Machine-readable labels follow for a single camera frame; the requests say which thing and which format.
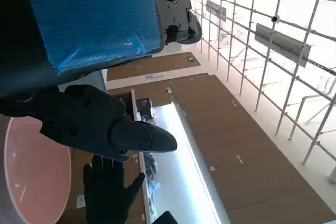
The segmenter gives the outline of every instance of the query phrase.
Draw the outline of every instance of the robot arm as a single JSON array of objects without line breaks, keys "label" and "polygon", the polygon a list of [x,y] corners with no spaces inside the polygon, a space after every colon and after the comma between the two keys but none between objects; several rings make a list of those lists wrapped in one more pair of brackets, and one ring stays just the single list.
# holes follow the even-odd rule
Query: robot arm
[{"label": "robot arm", "polygon": [[40,132],[125,162],[122,150],[177,148],[163,129],[124,116],[118,100],[92,86],[57,85],[146,57],[170,42],[200,40],[190,0],[2,0],[7,17],[0,64],[0,113],[32,116]]}]

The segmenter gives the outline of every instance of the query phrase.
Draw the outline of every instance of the blue tape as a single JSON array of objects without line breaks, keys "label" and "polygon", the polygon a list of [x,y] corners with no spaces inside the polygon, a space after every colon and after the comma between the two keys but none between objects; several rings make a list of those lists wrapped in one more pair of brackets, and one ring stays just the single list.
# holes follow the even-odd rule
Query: blue tape
[{"label": "blue tape", "polygon": [[154,0],[29,0],[57,73],[160,48]]}]

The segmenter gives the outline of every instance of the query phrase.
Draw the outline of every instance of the brown wooden floor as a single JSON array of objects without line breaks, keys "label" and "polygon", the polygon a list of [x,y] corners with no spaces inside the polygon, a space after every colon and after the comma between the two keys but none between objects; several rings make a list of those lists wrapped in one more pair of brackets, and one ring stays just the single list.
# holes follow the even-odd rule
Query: brown wooden floor
[{"label": "brown wooden floor", "polygon": [[336,219],[282,152],[226,87],[208,74],[110,90],[135,89],[154,106],[170,103],[186,114],[232,224],[325,223]]},{"label": "brown wooden floor", "polygon": [[[188,60],[189,57],[192,57],[194,61],[190,62]],[[137,60],[123,66],[110,68],[108,70],[107,80],[118,80],[127,77],[142,76],[144,74],[196,67],[199,65],[191,52],[184,52],[181,54]]]}]

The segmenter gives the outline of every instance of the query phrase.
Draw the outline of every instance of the black glove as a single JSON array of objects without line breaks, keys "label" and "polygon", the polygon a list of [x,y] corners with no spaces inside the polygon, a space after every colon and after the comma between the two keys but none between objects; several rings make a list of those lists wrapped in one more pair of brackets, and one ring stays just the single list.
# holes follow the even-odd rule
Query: black glove
[{"label": "black glove", "polygon": [[95,155],[83,169],[86,217],[89,224],[123,224],[141,188],[143,173],[124,187],[123,164]]}]

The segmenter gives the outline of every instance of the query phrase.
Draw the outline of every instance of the pink circular surface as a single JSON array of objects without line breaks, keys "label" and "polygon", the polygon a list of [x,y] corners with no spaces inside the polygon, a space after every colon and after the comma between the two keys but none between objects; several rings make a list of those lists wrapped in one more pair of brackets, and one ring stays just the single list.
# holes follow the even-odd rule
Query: pink circular surface
[{"label": "pink circular surface", "polygon": [[7,187],[23,223],[54,224],[71,185],[69,148],[40,134],[42,123],[11,119],[4,148]]}]

